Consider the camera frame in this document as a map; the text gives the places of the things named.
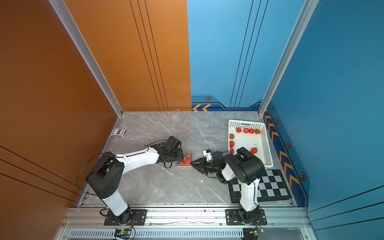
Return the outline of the clear plastic clamshell container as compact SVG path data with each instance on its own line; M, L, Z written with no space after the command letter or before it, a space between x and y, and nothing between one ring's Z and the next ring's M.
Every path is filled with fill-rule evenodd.
M186 161L186 155L189 154L189 153L192 154L192 159L191 159L191 161L192 161L193 160L193 153L191 151L183 151L183 158L182 158L182 160Z

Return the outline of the white perforated plastic basket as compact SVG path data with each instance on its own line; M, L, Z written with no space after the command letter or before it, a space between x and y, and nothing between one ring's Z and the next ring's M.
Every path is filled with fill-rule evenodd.
M228 139L228 152L230 152L230 141L235 142L235 146L232 148L236 152L241 147L251 151L251 149L256 145L258 148L258 153L255 154L265 165L266 169L272 169L274 166L272 160L272 154L270 150L266 125L261 122L250 122L250 121L241 121L241 120L229 120L228 122L228 135L233 134L235 138L231 140ZM237 133L236 128L241 128L242 132ZM248 129L260 129L260 134L246 134L243 132L244 128Z

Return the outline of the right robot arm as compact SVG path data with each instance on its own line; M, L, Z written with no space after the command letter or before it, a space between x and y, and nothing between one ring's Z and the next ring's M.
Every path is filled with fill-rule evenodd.
M228 225L267 225L264 210L260 207L258 186L265 172L265 165L261 159L244 147L225 155L214 152L211 160L206 154L203 158L191 162L191 166L201 174L218 179L222 184L229 184L237 179L241 185L239 209L226 213Z

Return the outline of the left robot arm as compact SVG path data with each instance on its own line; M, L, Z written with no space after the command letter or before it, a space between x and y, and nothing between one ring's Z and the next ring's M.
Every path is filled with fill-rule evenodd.
M145 149L128 154L101 153L85 180L109 209L105 216L119 225L132 225L134 214L118 190L124 174L146 165L173 163L184 157L182 142L174 136L156 141Z

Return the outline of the strawberry five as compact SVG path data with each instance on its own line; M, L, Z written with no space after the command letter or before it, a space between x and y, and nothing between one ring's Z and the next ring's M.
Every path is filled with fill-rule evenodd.
M251 153L254 155L258 153L258 148L256 145L251 149Z

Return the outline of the black white checkerboard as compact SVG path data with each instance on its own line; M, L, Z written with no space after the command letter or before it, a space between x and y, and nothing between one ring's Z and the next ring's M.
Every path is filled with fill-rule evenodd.
M228 183L231 202L239 203L241 185L237 178ZM292 198L280 170L266 170L258 185L258 202L286 201Z

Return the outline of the right green circuit board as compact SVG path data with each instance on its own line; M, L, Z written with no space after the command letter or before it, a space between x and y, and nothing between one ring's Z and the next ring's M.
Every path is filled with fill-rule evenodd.
M259 238L259 235L264 233L264 232L265 232L264 228L260 228L260 229L256 228L256 229L250 231L249 235L255 237L255 239L257 240Z

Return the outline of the green circuit board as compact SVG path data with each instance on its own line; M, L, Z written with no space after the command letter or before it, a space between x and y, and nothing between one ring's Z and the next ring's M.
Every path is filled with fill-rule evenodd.
M114 240L130 240L134 237L133 229L115 229Z
M264 228L260 228L260 229L256 228L256 229L250 231L249 235L255 237L255 239L257 240L259 238L259 235L264 233L264 232L265 232Z

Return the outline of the left green circuit board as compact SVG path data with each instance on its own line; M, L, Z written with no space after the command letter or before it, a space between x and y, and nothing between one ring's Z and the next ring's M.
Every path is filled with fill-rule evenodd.
M133 229L115 229L114 240L130 240L134 237Z

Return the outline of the clear clamshell near wall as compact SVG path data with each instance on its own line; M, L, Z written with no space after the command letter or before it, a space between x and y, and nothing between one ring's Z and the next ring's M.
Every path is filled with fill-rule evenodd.
M185 114L179 110L175 110L172 112L170 119L174 125L177 125L185 120Z

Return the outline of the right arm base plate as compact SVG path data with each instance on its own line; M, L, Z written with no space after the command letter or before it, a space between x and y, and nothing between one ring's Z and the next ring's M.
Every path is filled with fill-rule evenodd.
M228 226L266 226L268 224L267 217L263 209L256 208L251 212L246 212L243 209L227 209L225 210L225 214Z

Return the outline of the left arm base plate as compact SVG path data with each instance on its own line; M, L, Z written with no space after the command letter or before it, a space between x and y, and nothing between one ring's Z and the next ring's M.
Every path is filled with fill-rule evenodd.
M111 210L108 211L105 217L105 226L144 226L147 210L131 210L127 209L120 216L115 216Z

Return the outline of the aluminium front rail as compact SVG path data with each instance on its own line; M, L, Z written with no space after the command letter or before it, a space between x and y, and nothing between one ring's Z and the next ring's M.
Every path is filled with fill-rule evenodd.
M265 211L267 228L311 227L304 208L286 205L261 205ZM103 206L70 208L59 227L106 228L105 217L100 214ZM142 228L227 228L226 210L236 210L237 205L131 205L133 210L147 210Z

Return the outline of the left aluminium corner post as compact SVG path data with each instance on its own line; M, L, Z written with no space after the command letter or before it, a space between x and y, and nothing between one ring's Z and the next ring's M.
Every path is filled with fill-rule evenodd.
M105 94L110 105L114 109L118 117L123 115L123 109L117 100L112 88L110 87L105 75L103 74L99 64L97 63L92 51L90 50L85 38L83 37L80 29L78 28L74 18L72 17L67 5L64 1L49 0L51 6L77 47L79 53Z

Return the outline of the aluminium corner post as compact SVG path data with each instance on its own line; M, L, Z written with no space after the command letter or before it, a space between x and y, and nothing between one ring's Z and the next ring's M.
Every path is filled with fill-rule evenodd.
M112 88L110 87L105 75L103 74L99 64L97 63L92 51L90 50L85 38L83 37L80 29L78 28L74 18L72 17L67 5L64 1L49 0L51 6L77 47L79 53L105 94L110 105L114 109L118 117L123 115L123 109L117 100Z
M277 68L261 102L260 108L258 110L258 115L260 118L267 110L267 107L270 104L272 97L289 65L289 62L302 38L303 33L305 32L305 29L316 9L316 6L318 5L318 2L319 0L306 0L304 2L291 35L287 41L283 54L279 60Z

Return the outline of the right aluminium corner post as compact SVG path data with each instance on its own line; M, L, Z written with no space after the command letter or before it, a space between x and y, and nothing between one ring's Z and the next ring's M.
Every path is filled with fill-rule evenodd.
M306 0L304 2L291 35L287 41L283 54L279 60L277 68L261 102L260 108L258 110L258 115L260 118L267 110L267 107L270 104L272 97L289 65L289 62L302 38L303 33L305 32L305 29L316 9L316 6L318 5L318 2L319 0Z

